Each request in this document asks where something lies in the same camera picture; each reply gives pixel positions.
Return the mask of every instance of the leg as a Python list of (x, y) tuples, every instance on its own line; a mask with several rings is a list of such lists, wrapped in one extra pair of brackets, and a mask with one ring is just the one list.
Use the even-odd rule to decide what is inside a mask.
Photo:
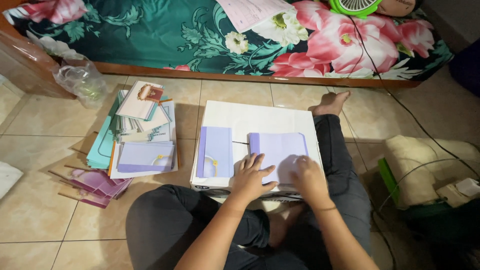
[[(339, 114), (349, 93), (326, 94), (319, 106), (311, 107), (330, 196), (352, 234), (370, 253), (370, 200), (355, 173), (343, 138)], [(300, 257), (310, 269), (325, 265), (328, 256), (322, 233), (311, 209), (288, 232), (284, 247)]]
[[(136, 270), (171, 270), (216, 214), (220, 204), (186, 187), (163, 185), (141, 195), (126, 220), (127, 244)], [(268, 217), (246, 210), (228, 252), (226, 270), (255, 265), (258, 257), (237, 246), (265, 247)]]

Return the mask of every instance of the dark gray pants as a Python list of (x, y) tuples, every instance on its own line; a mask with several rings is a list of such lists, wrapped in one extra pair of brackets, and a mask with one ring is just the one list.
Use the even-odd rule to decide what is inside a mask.
[[(314, 122), (330, 196), (350, 231), (370, 253), (370, 201), (355, 174), (340, 119), (328, 114), (314, 117)], [(219, 203), (201, 193), (169, 184), (141, 195), (132, 204), (126, 221), (133, 267), (173, 269), (219, 207)], [(224, 269), (331, 269), (322, 233), (310, 209), (301, 214), (273, 255), (259, 257), (237, 246), (266, 247), (269, 230), (264, 211), (246, 210)]]

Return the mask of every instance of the green handheld fan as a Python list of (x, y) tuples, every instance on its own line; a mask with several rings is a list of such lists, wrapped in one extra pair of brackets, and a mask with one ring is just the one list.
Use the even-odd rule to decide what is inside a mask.
[(335, 13), (352, 15), (366, 19), (367, 15), (377, 10), (382, 0), (330, 0), (331, 11)]

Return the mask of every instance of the hand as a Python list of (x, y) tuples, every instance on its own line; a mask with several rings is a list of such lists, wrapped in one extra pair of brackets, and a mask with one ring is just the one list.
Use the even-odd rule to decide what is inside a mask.
[(264, 156), (265, 154), (260, 154), (255, 161), (257, 154), (254, 153), (248, 159), (241, 161), (239, 171), (233, 181), (232, 193), (228, 197), (243, 202), (247, 207), (251, 201), (276, 187), (278, 182), (262, 185), (262, 178), (275, 170), (275, 165), (260, 170)]
[(303, 199), (312, 207), (331, 207), (327, 181), (317, 162), (308, 156), (301, 156), (296, 161), (297, 172), (291, 172), (295, 188)]

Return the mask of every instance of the pink form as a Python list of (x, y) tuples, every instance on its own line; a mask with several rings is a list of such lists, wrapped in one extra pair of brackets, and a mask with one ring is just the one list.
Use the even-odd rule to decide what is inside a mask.
[(216, 0), (239, 33), (289, 10), (293, 6), (283, 0)]

